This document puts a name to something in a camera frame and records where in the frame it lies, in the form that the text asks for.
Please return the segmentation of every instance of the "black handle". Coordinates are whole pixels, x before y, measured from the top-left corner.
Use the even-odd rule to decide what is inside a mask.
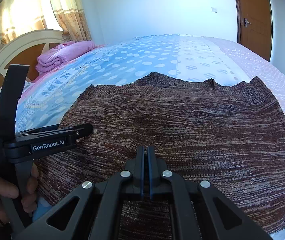
[[[17,174],[16,167],[14,164],[8,163],[0,169],[0,177],[11,182],[12,184],[16,185],[19,189],[19,196],[16,199],[10,198],[1,198],[4,209],[6,211],[7,216],[9,217],[10,224],[12,227],[12,231],[14,234],[20,233],[23,231],[27,226],[32,223],[32,218],[23,210],[23,206],[21,203],[22,199],[22,192],[26,191],[26,182],[18,181],[17,178],[25,178],[26,174]]]
[[[15,124],[18,100],[21,97],[29,66],[14,65],[8,67],[0,92],[0,138],[15,138]]]

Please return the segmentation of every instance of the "white polka dot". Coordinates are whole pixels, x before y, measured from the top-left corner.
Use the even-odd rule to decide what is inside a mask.
[[[112,79],[114,79],[116,77],[118,77],[118,76],[117,75],[116,76],[112,76],[112,77],[108,78],[108,80],[112,80]]]
[[[116,86],[120,86],[120,85],[122,85],[122,84],[125,84],[126,83],[126,79],[122,79],[122,80],[120,80],[119,82],[117,82],[115,85]]]
[[[46,118],[48,118],[48,116],[49,116],[48,114],[44,114],[42,117],[39,118],[39,121],[42,122],[43,120],[45,120]]]
[[[58,113],[60,113],[61,111],[63,111],[64,109],[66,108],[66,106],[61,106],[61,107],[59,107],[56,111],[54,111],[53,113],[54,114],[58,114]]]
[[[58,116],[58,117],[56,118],[56,123],[61,123],[62,118],[63,118],[63,115]]]
[[[34,122],[29,121],[29,122],[26,124],[26,129],[30,129],[33,125],[34,125]]]
[[[126,70],[126,72],[132,72],[132,71],[134,71],[136,68],[135,67],[132,67],[132,68],[130,68],[129,70]]]
[[[146,71],[137,71],[137,72],[135,73],[135,75],[136,75],[137,77],[140,77],[140,76],[144,75],[145,73],[146,73]]]
[[[73,86],[70,91],[76,90],[79,86]]]
[[[41,107],[40,110],[41,110],[41,111],[45,111],[47,107],[48,107],[48,105],[44,105],[44,106]]]
[[[164,67],[164,66],[165,66],[165,64],[158,64],[155,67]]]
[[[55,101],[55,103],[56,104],[59,104],[59,103],[61,103],[63,101],[63,98],[58,98],[56,101]]]
[[[92,82],[94,81],[95,79],[91,79],[89,81],[86,82],[86,84],[92,84]]]
[[[82,93],[82,91],[76,91],[72,94],[73,97],[79,97],[79,95]]]
[[[168,71],[168,74],[170,74],[170,75],[176,75],[176,70],[175,70],[175,69],[169,70],[169,71]]]
[[[59,91],[57,94],[55,94],[55,97],[59,97],[59,96],[61,96],[63,94],[63,92],[62,91]]]

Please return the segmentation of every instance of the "wooden headboard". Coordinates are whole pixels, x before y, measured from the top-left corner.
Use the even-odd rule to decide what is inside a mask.
[[[30,65],[27,78],[35,80],[37,57],[63,42],[62,31],[45,29],[23,34],[7,44],[0,50],[0,88],[10,64]]]

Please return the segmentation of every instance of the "white headboard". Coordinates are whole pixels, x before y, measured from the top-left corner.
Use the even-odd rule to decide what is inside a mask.
[[[26,49],[38,44],[45,44],[43,50],[48,50],[49,43],[63,42],[62,31],[57,30],[37,30],[19,36],[0,50],[0,75],[4,77],[7,72],[6,66],[14,57]]]

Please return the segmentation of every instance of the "pink blanket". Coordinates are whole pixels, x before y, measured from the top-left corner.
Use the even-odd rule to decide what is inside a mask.
[[[60,44],[37,58],[38,65],[36,66],[36,69],[41,75],[94,48],[95,43],[93,41],[81,41],[77,43],[75,43],[75,41],[69,41]]]

